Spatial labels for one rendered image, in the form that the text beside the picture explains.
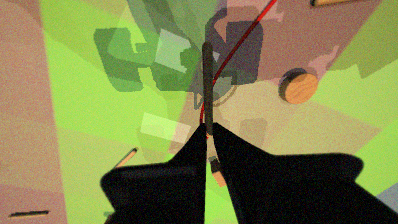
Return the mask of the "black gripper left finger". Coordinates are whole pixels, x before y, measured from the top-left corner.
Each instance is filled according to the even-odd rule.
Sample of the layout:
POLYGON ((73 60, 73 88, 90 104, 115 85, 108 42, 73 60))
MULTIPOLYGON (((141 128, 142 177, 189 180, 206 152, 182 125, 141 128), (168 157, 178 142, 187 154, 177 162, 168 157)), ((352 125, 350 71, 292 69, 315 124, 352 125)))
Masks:
POLYGON ((205 224, 207 131, 201 123, 167 162, 114 168, 100 185, 114 210, 119 204, 186 200, 191 223, 205 224))

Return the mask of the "orange round disc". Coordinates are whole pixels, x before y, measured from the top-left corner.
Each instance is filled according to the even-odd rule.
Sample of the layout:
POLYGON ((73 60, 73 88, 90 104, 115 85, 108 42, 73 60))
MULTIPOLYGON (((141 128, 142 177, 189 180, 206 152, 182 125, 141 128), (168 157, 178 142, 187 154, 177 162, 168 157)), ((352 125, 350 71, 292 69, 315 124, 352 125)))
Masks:
POLYGON ((310 99, 318 89, 314 74, 297 72, 286 77, 280 85, 279 95, 291 104, 301 104, 310 99))

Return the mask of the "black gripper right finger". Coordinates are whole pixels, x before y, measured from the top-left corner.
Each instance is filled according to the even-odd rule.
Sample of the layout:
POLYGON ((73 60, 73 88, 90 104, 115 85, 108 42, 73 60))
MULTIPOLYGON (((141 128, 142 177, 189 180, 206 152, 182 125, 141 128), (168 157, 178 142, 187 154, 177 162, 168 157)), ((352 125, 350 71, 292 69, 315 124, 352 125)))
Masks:
POLYGON ((270 154, 213 122, 213 140, 238 224, 264 224, 276 184, 350 178, 365 163, 347 153, 270 154))

